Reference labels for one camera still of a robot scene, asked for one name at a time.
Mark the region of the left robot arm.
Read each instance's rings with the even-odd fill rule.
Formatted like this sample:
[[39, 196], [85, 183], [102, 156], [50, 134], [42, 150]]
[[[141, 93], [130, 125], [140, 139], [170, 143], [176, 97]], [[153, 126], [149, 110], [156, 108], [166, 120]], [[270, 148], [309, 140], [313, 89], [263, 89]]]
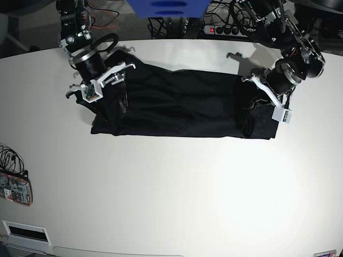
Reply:
[[231, 1], [234, 24], [252, 42], [279, 49], [282, 58], [265, 71], [261, 83], [275, 95], [284, 95], [307, 78], [320, 77], [325, 59], [295, 16], [285, 10], [283, 1]]

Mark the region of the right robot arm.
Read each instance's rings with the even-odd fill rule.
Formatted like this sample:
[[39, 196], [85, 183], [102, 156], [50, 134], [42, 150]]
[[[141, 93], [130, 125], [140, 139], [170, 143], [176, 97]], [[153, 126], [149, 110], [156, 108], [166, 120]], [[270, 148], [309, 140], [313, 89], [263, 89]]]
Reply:
[[93, 42], [92, 18], [88, 1], [57, 1], [56, 9], [61, 15], [61, 39], [59, 47], [67, 55], [69, 65], [81, 76], [80, 84], [72, 84], [66, 98], [75, 95], [79, 103], [100, 113], [98, 106], [105, 99], [106, 86], [114, 86], [118, 93], [118, 105], [123, 113], [129, 109], [125, 70], [135, 69], [134, 63], [119, 62], [107, 66], [102, 52], [110, 53], [118, 44], [118, 36], [110, 33]]

